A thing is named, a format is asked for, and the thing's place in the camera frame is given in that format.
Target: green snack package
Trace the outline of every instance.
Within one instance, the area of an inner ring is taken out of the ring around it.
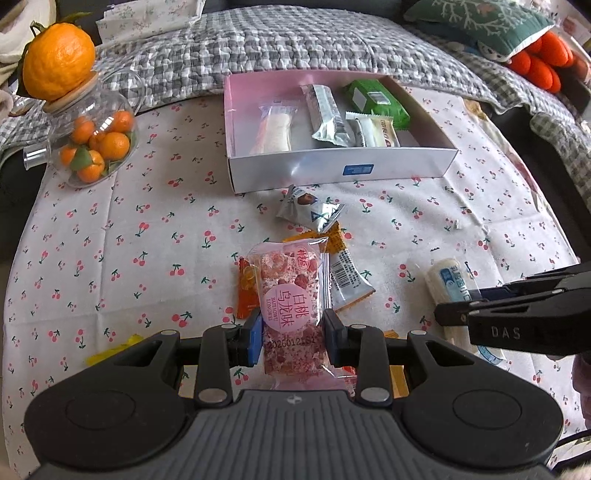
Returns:
[[[390,116],[394,128],[408,128],[410,115],[379,80],[354,80],[346,88],[349,99],[359,113]]]

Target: clear plastic wrapper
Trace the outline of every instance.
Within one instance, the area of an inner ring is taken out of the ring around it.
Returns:
[[[313,375],[327,364],[320,319],[321,253],[326,238],[263,242],[248,254],[265,322],[265,373]]]
[[[349,136],[335,98],[326,85],[302,85],[306,97],[314,133],[312,138],[330,142],[339,147],[350,147],[353,142]]]
[[[355,135],[356,147],[400,146],[391,117],[347,112],[345,118]]]
[[[469,272],[455,258],[445,258],[434,263],[425,281],[436,304],[481,299],[480,291]],[[503,369],[508,368],[500,348],[472,345],[467,326],[444,327],[445,340]]]
[[[355,396],[357,372],[352,367],[324,366],[313,375],[274,375],[271,390],[346,390]]]
[[[339,217],[343,205],[321,202],[300,187],[291,185],[277,216],[318,233],[326,232]]]
[[[261,123],[251,155],[291,150],[291,122],[297,107],[270,105],[261,107]]]
[[[335,222],[325,233],[304,232],[283,241],[319,238],[321,235],[328,236],[329,239],[326,251],[330,255],[330,296],[332,308],[338,312],[369,297],[375,292],[375,288],[355,267],[338,222]]]

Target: gray checkered blanket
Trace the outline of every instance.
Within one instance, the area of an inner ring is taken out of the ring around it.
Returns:
[[[274,5],[206,14],[184,30],[98,47],[95,69],[136,71],[147,90],[142,110],[219,93],[224,78],[232,73],[274,69],[383,73],[405,85],[488,102],[499,113],[514,106],[473,71],[472,65],[463,62],[384,18]],[[119,90],[132,105],[139,100],[138,86],[126,73],[110,77],[107,88]],[[0,124],[0,152],[47,136],[49,121],[41,107],[39,102],[25,116]],[[548,120],[536,131],[551,141],[564,159],[583,155],[582,133],[572,116],[567,119],[568,111],[562,108],[545,114]],[[561,123],[552,127],[556,119]],[[534,119],[532,128],[537,122]],[[583,157],[571,163],[582,166]],[[581,190],[581,182],[575,183],[582,194],[586,192],[591,207],[591,185]]]
[[[564,95],[559,99],[501,64],[472,53],[453,51],[440,37],[427,35],[410,25],[406,28],[457,58],[476,73],[490,88],[503,110],[526,107],[532,115],[532,131],[554,145],[574,185],[591,210],[591,136],[575,120],[576,110]]]

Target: tablecloth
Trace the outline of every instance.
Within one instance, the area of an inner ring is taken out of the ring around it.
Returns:
[[[350,253],[376,288],[342,319],[403,336],[416,328],[440,333],[424,282],[435,258],[456,257],[481,287],[576,262],[492,124],[457,96],[408,91],[459,149],[443,178],[308,187],[345,205]],[[287,190],[232,194],[222,97],[164,106],[138,122],[138,150],[105,181],[73,190],[47,169],[12,266],[2,406],[10,463],[21,476],[37,464],[22,426],[36,395],[134,333],[176,328],[188,337],[235,322],[239,256],[302,230],[275,217]],[[507,356],[511,372],[560,404],[565,434],[583,427],[571,359]],[[192,392],[194,372],[186,369],[181,393]],[[267,380],[260,366],[234,368],[232,378],[236,389]]]

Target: mandarin orange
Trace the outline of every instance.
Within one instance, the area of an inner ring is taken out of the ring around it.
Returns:
[[[103,157],[96,150],[89,150],[88,153],[92,157],[92,165],[78,170],[76,174],[78,178],[85,183],[93,183],[100,179],[100,176],[105,171],[105,161]]]
[[[62,147],[60,150],[60,161],[62,165],[67,167],[70,165],[72,158],[74,158],[74,154],[76,153],[77,147],[72,147],[72,145],[66,145]]]
[[[134,127],[135,119],[133,114],[127,110],[119,110],[113,114],[113,121],[109,125],[109,132],[126,134]]]
[[[100,142],[99,152],[105,160],[117,161],[123,159],[129,151],[129,138],[119,132],[107,133]]]
[[[75,127],[70,138],[78,145],[84,145],[88,142],[95,131],[95,123],[92,120],[85,120]]]

